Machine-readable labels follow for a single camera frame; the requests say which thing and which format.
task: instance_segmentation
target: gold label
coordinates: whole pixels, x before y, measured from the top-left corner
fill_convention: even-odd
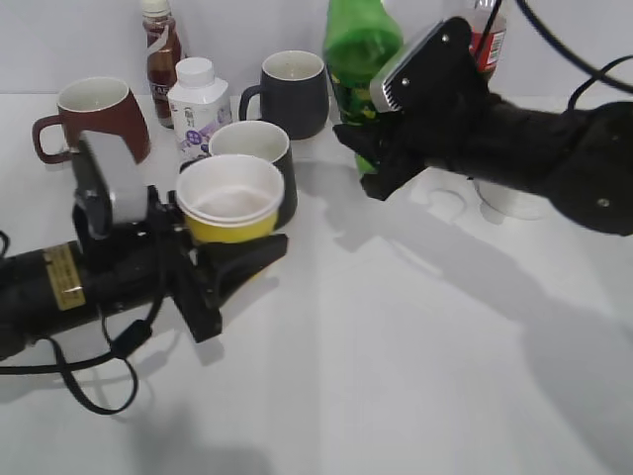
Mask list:
[[[66,311],[86,305],[79,274],[70,245],[62,244],[44,250],[46,271],[57,306]]]

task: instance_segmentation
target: red bottle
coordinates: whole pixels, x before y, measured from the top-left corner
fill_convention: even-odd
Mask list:
[[[173,129],[167,93],[176,83],[176,64],[185,53],[167,0],[141,0],[147,32],[147,79],[160,124]]]
[[[458,16],[465,18],[473,29],[473,43],[471,44],[471,53],[475,54],[482,40],[486,23],[493,11],[496,0],[477,0],[474,6],[471,6],[473,0],[466,0],[467,7],[462,9]],[[497,62],[503,46],[505,31],[507,28],[506,8],[507,2],[501,5],[497,19],[493,23],[482,55],[479,59],[479,70],[484,74],[487,80],[490,80],[497,69]]]

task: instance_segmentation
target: green bottle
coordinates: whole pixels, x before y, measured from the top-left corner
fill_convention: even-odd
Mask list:
[[[378,117],[369,84],[403,45],[403,32],[382,0],[330,0],[324,56],[340,118],[361,126]],[[356,157],[361,174],[375,172]]]

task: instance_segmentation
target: wire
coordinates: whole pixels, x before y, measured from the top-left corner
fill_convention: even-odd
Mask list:
[[[541,19],[536,16],[534,11],[527,5],[525,0],[515,0],[518,8],[521,10],[527,21],[534,27],[538,34],[545,40],[550,47],[552,47],[558,54],[564,57],[567,61],[573,64],[578,69],[584,71],[596,81],[603,82],[609,86],[633,94],[633,86],[619,81],[611,76],[605,74],[606,71],[598,71],[595,67],[590,65],[584,59],[579,57],[568,47],[563,45],[561,41],[543,24]]]
[[[0,231],[0,240],[2,240],[2,250],[0,250],[0,260],[4,259],[4,256],[7,254],[7,250],[9,250],[9,246],[11,245],[11,240],[7,236],[6,233]]]
[[[151,325],[155,322],[160,309],[162,307],[162,302],[167,294],[167,271],[166,271],[166,262],[163,253],[163,241],[160,229],[154,230],[155,236],[155,247],[156,247],[156,259],[157,259],[157,267],[158,267],[158,283],[156,286],[156,292],[154,293],[154,297],[152,299],[151,307],[147,312],[147,316],[145,317],[144,325],[147,328],[150,328]],[[2,249],[0,250],[0,260],[4,258],[11,240],[9,237],[2,231],[0,231],[0,240],[2,240]],[[63,354],[63,350],[59,343],[52,338],[51,336],[42,336],[41,339],[45,339],[52,345],[53,354],[55,356],[55,364],[48,365],[39,365],[39,366],[0,366],[0,375],[36,375],[36,374],[59,374],[63,379],[66,388],[75,400],[81,404],[88,411],[102,415],[102,416],[112,416],[122,411],[126,410],[135,400],[136,395],[138,393],[138,375],[134,369],[134,367],[127,360],[126,356],[121,356],[121,349],[116,348],[116,341],[110,337],[108,333],[108,329],[106,327],[106,319],[105,316],[101,316],[101,329],[104,336],[104,339],[110,346],[110,350],[101,356],[97,356],[95,358],[87,359],[84,361],[77,361],[73,363],[69,363],[66,361],[65,355]],[[100,406],[95,405],[90,399],[86,396],[86,394],[81,390],[81,386],[73,376],[74,371],[79,371],[83,369],[92,368],[94,366],[99,366],[106,362],[112,361],[113,359],[122,360],[128,369],[130,370],[130,375],[132,378],[133,386],[132,391],[128,399],[124,402],[122,406],[117,409],[107,409],[102,408]]]
[[[600,70],[601,73],[605,73],[605,72],[609,72],[611,69],[613,69],[615,66],[619,66],[620,64],[622,64],[623,62],[629,61],[633,59],[633,54],[629,54],[626,56],[622,56],[618,59],[615,59],[614,61],[610,62],[607,66],[605,66],[603,69]],[[569,111],[572,111],[574,109],[576,109],[576,104],[578,103],[578,100],[581,98],[581,96],[583,94],[585,94],[588,89],[590,87],[592,87],[596,82],[598,81],[598,78],[596,76],[592,77],[591,79],[589,79],[587,82],[585,82],[581,87],[579,87],[574,94],[572,94],[572,97],[570,98],[570,102],[567,106],[567,109]]]

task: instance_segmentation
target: paper cup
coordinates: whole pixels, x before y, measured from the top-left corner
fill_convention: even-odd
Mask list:
[[[211,155],[237,153],[263,158],[284,175],[286,191],[279,207],[276,229],[286,226],[297,212],[297,179],[290,138],[280,127],[263,121],[244,121],[222,127],[209,142]]]
[[[268,161],[226,154],[185,169],[176,201],[199,242],[245,242],[272,234],[284,198],[284,177]]]

